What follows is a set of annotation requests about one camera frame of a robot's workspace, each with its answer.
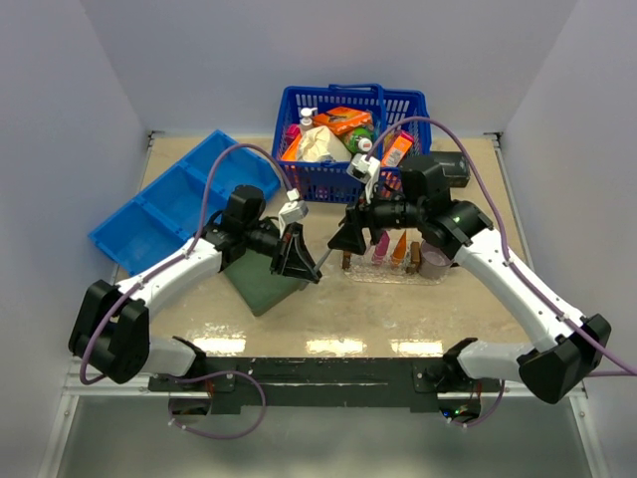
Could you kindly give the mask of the grey toothbrush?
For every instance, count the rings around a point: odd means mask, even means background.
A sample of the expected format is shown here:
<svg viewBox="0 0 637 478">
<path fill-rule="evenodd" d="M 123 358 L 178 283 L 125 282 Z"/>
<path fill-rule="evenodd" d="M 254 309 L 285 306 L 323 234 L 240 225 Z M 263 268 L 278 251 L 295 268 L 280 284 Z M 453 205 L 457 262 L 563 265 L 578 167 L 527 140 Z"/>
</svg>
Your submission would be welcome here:
<svg viewBox="0 0 637 478">
<path fill-rule="evenodd" d="M 331 254 L 332 250 L 327 248 L 325 250 L 325 252 L 322 254 L 322 256 L 318 259 L 316 266 L 314 268 L 315 272 L 320 272 L 320 268 L 322 267 L 322 265 L 324 264 L 324 262 L 327 260 L 327 258 L 329 257 L 329 255 Z"/>
</svg>

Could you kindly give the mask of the clear glass tray wooden handles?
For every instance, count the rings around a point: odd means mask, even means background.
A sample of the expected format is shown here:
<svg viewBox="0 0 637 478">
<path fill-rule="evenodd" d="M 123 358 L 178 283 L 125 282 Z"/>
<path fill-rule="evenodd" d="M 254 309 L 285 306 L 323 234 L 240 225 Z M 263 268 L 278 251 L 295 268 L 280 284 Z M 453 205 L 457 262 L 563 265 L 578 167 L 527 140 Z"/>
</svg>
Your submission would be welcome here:
<svg viewBox="0 0 637 478">
<path fill-rule="evenodd" d="M 378 264 L 373 262 L 374 247 L 370 247 L 362 256 L 342 252 L 341 270 L 347 278 L 359 283 L 425 286 L 443 283 L 449 275 L 449 270 L 445 267 L 440 270 L 430 268 L 429 264 L 419 258 L 420 246 L 419 242 L 410 241 L 406 255 L 398 266 L 394 266 L 391 262 L 393 245 L 389 247 L 388 254 Z"/>
</svg>

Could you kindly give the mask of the pink toothpaste tube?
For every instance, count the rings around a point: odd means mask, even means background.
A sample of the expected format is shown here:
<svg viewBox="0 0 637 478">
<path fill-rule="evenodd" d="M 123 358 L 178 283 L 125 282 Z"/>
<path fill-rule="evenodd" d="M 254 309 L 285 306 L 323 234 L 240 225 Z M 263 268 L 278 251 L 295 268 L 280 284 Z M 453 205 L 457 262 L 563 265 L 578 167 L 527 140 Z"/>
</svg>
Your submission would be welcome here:
<svg viewBox="0 0 637 478">
<path fill-rule="evenodd" d="M 371 263 L 374 266 L 379 266 L 383 263 L 384 258 L 387 254 L 389 243 L 389 235 L 386 231 L 383 231 L 372 252 Z"/>
</svg>

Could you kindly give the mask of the orange toothpaste tube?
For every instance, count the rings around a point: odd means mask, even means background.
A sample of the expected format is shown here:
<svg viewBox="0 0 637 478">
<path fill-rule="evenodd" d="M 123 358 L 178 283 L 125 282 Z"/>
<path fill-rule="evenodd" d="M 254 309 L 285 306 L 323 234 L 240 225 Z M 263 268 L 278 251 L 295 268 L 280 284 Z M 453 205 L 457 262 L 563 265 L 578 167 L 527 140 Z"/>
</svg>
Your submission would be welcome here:
<svg viewBox="0 0 637 478">
<path fill-rule="evenodd" d="M 404 231 L 400 238 L 398 239 L 391 255 L 390 255 L 390 266 L 392 268 L 398 268 L 402 265 L 404 258 L 407 253 L 407 232 Z"/>
</svg>

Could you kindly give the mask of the purple translucent cup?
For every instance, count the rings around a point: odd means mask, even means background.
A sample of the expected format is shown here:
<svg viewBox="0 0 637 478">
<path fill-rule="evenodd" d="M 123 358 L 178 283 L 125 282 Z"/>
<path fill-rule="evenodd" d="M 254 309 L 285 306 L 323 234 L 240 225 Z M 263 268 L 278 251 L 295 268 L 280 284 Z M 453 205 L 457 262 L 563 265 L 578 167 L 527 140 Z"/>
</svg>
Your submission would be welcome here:
<svg viewBox="0 0 637 478">
<path fill-rule="evenodd" d="M 431 281 L 443 280 L 448 275 L 453 264 L 453 261 L 440 249 L 426 241 L 421 242 L 420 258 L 419 274 Z"/>
</svg>

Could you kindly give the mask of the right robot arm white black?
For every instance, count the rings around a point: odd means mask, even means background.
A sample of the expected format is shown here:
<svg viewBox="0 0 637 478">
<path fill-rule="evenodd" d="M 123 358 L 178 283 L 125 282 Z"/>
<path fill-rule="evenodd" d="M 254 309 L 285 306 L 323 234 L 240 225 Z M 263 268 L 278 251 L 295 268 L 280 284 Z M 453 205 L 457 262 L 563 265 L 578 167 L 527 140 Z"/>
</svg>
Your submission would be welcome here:
<svg viewBox="0 0 637 478">
<path fill-rule="evenodd" d="M 362 255 L 364 236 L 377 243 L 388 229 L 414 228 L 451 262 L 469 271 L 510 312 L 529 340 L 490 344 L 465 339 L 443 356 L 442 376 L 457 391 L 478 379 L 523 383 L 538 399 L 556 404 L 601 362 L 611 326 L 600 314 L 585 316 L 561 299 L 508 246 L 501 231 L 474 203 L 452 198 L 440 165 L 400 172 L 401 191 L 380 193 L 380 162 L 357 155 L 347 174 L 363 185 L 348 205 L 331 250 Z"/>
</svg>

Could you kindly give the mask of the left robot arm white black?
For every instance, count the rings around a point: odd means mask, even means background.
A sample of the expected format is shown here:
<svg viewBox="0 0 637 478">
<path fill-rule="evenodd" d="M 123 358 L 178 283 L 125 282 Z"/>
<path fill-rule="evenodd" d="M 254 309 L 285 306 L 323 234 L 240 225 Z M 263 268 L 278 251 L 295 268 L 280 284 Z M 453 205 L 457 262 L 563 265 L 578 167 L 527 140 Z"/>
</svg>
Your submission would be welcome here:
<svg viewBox="0 0 637 478">
<path fill-rule="evenodd" d="M 265 206 L 261 189 L 238 186 L 226 207 L 204 212 L 194 236 L 165 259 L 117 284 L 91 284 L 69 339 L 70 352 L 81 361 L 81 383 L 93 383 L 87 375 L 93 367 L 115 383 L 158 373 L 170 375 L 184 390 L 199 388 L 206 378 L 202 352 L 180 338 L 153 338 L 151 320 L 187 289 L 223 272 L 248 251 L 268 258 L 274 275 L 318 283 L 321 273 L 303 237 L 301 221 L 308 207 L 300 193 L 288 190 L 275 219 L 262 216 Z"/>
</svg>

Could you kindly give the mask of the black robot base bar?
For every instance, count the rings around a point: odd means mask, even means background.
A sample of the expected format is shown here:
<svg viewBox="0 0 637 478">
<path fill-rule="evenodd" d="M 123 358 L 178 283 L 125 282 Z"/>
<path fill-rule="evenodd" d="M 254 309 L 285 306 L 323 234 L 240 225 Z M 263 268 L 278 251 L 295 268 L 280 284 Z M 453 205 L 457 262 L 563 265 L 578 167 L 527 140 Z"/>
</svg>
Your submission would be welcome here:
<svg viewBox="0 0 637 478">
<path fill-rule="evenodd" d="M 453 416 L 454 393 L 497 392 L 500 384 L 456 378 L 441 358 L 206 358 L 184 378 L 151 378 L 149 389 L 209 398 L 214 414 L 266 404 L 407 408 Z"/>
</svg>

